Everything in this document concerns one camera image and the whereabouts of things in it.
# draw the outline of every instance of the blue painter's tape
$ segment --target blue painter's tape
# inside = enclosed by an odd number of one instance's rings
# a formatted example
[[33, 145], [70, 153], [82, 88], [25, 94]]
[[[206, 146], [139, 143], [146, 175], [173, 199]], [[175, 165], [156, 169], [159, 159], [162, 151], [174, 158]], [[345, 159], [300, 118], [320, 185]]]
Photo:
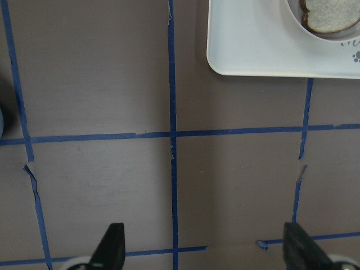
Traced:
[[43, 215], [43, 210], [41, 207], [40, 196], [38, 193], [38, 182], [35, 179], [35, 176], [33, 175], [32, 171], [29, 169], [29, 167], [27, 165], [24, 166], [23, 170], [30, 176], [30, 179], [31, 179], [31, 186], [33, 188], [34, 197], [35, 197], [35, 210], [36, 210], [36, 215], [38, 217], [39, 230], [40, 230], [40, 236], [41, 236], [41, 240], [42, 240], [42, 244], [43, 244], [46, 265], [49, 268], [49, 270], [52, 270], [52, 262], [51, 262], [49, 244], [47, 241], [44, 215]]
[[308, 168], [308, 166], [305, 165], [305, 167], [304, 167], [304, 169], [303, 169], [303, 171], [302, 171], [302, 173], [301, 173], [301, 175], [299, 177], [299, 180], [296, 182], [294, 207], [293, 207], [292, 219], [291, 219], [291, 221], [293, 223], [296, 223], [296, 218], [298, 216], [300, 190], [301, 190], [301, 187], [302, 187], [303, 177], [304, 177], [304, 174], [305, 174], [307, 168]]
[[178, 131], [177, 137], [237, 135], [237, 134], [254, 134], [254, 133], [301, 132], [302, 130], [303, 130], [302, 127], [266, 127], [266, 128], [191, 130], [191, 131]]
[[173, 216], [173, 270], [179, 269], [178, 254], [178, 195], [177, 195], [177, 127], [176, 127], [176, 80], [175, 80], [175, 39], [174, 3], [168, 0], [168, 55], [169, 55], [169, 92], [170, 92], [170, 144], [171, 144], [171, 194]]
[[360, 124], [342, 124], [342, 125], [310, 125], [309, 131], [333, 131], [343, 129], [360, 129]]
[[127, 252], [127, 257], [135, 257], [135, 256], [145, 256], [145, 255], [155, 255], [155, 254], [167, 254], [172, 253], [173, 249], [158, 249], [158, 250], [146, 250], [146, 251], [134, 251]]
[[179, 252], [193, 252], [193, 251], [205, 251], [207, 246], [193, 246], [193, 247], [181, 247]]
[[[178, 249], [178, 252], [195, 252], [195, 251], [205, 251], [206, 246], [192, 246], [192, 247], [182, 247]], [[147, 255], [156, 255], [156, 254], [168, 254], [173, 253], [173, 249], [157, 249], [157, 250], [145, 250], [145, 251], [134, 251], [127, 252], [126, 257], [135, 257], [135, 256], [147, 256]], [[53, 263], [63, 263], [75, 257], [62, 257], [62, 258], [52, 258]], [[0, 266], [19, 266], [22, 264], [40, 264], [46, 263], [45, 259], [32, 259], [32, 260], [12, 260], [6, 262], [0, 262]]]
[[348, 238], [348, 237], [360, 237], [360, 232], [349, 232], [349, 233], [338, 233], [335, 235], [319, 235], [312, 236], [314, 240], [328, 240], [328, 239], [338, 239], [338, 238]]
[[170, 137], [170, 132], [149, 132], [143, 134], [137, 134], [137, 133], [89, 134], [89, 135], [33, 137], [31, 138], [31, 142], [32, 143], [74, 142], [74, 141], [127, 140], [127, 139], [168, 138], [168, 137]]
[[24, 139], [0, 139], [0, 145], [23, 145]]
[[0, 262], [0, 266], [20, 266], [23, 264], [40, 264], [46, 263], [45, 259], [34, 259], [34, 260], [11, 260], [7, 262]]
[[263, 249], [265, 251], [267, 251], [269, 249], [268, 245], [264, 241], [257, 241], [256, 243], [257, 243], [259, 248], [261, 248], [261, 249]]
[[310, 111], [310, 100], [311, 100], [311, 91], [313, 89], [313, 78], [308, 78], [308, 85], [306, 91], [305, 99], [305, 109], [304, 109], [304, 119], [303, 119], [303, 131], [301, 133], [301, 145], [300, 145], [300, 154], [299, 160], [304, 156], [305, 144], [308, 135], [308, 125], [309, 125], [309, 111]]
[[[341, 239], [341, 238], [349, 238], [349, 237], [360, 237], [360, 232], [349, 232], [349, 233], [338, 233], [334, 235], [318, 235], [318, 236], [311, 236], [314, 241], [319, 240], [329, 240], [329, 239]], [[276, 245], [282, 244], [284, 241], [282, 239], [275, 239], [275, 240], [264, 240], [267, 245]]]
[[9, 6], [7, 0], [1, 0], [0, 4], [1, 4], [3, 21], [4, 21], [5, 33], [6, 33], [7, 47], [11, 59], [12, 80], [13, 80], [13, 86], [15, 88], [15, 96], [17, 102], [17, 109], [19, 111], [19, 116], [20, 116], [22, 135], [24, 136], [24, 140], [25, 140], [25, 147], [26, 147], [26, 153], [28, 155], [28, 161], [34, 161], [33, 147], [28, 132], [28, 121], [26, 119], [23, 92], [21, 90], [19, 68], [17, 66], [15, 42], [14, 42], [14, 36], [12, 34]]

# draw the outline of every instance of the white tray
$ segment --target white tray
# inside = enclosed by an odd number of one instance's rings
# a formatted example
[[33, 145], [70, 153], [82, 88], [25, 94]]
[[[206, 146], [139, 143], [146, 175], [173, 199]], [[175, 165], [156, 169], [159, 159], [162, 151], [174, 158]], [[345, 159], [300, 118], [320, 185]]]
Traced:
[[312, 38], [284, 0], [210, 0], [207, 57], [222, 75], [360, 78], [360, 40]]

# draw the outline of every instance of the bread crust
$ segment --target bread crust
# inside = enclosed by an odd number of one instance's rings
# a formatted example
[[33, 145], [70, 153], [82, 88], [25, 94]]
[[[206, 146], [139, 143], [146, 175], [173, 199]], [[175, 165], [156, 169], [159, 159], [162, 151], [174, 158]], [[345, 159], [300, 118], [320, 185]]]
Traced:
[[311, 33], [316, 33], [316, 34], [334, 34], [334, 33], [338, 33], [341, 31], [345, 31], [348, 30], [349, 28], [353, 27], [355, 24], [357, 24], [358, 22], [360, 22], [360, 18], [352, 25], [344, 28], [344, 29], [340, 29], [338, 31], [331, 31], [331, 32], [320, 32], [320, 31], [316, 31], [314, 29], [312, 29], [309, 25], [308, 25], [308, 17], [309, 17], [309, 12], [310, 10], [308, 10], [308, 8], [306, 7], [306, 0], [299, 0], [299, 4], [300, 4], [300, 8], [303, 10], [303, 17], [301, 18], [301, 25], [303, 27], [305, 27], [309, 32]]

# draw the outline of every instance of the black object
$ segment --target black object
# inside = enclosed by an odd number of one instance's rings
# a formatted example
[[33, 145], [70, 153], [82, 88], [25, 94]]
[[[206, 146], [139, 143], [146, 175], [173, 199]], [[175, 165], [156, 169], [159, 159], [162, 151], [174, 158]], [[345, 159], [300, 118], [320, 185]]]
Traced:
[[332, 262], [297, 223], [285, 223], [283, 259], [291, 270], [360, 270], [349, 262]]
[[124, 262], [124, 223], [112, 223], [97, 246], [90, 262], [76, 264], [68, 270], [121, 270]]

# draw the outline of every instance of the paw print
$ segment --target paw print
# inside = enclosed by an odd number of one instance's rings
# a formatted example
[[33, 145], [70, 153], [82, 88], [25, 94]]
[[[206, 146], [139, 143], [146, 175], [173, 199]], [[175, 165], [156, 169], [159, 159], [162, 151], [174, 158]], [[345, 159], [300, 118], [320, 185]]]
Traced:
[[357, 51], [355, 55], [353, 55], [354, 62], [360, 63], [360, 51]]

